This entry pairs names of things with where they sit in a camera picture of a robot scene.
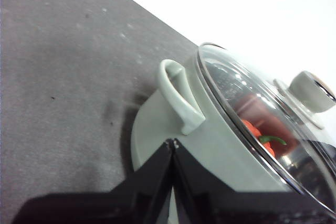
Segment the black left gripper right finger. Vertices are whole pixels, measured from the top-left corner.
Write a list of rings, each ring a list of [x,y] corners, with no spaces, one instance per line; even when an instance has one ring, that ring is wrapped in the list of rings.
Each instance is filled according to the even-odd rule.
[[[335,223],[335,215],[295,192],[238,192],[172,140],[174,191],[191,223]]]

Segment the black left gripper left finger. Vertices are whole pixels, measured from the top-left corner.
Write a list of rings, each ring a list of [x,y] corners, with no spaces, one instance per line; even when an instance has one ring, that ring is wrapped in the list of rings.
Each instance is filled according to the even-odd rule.
[[[172,189],[173,140],[166,140],[109,192],[60,193],[26,201],[13,223],[156,223]]]

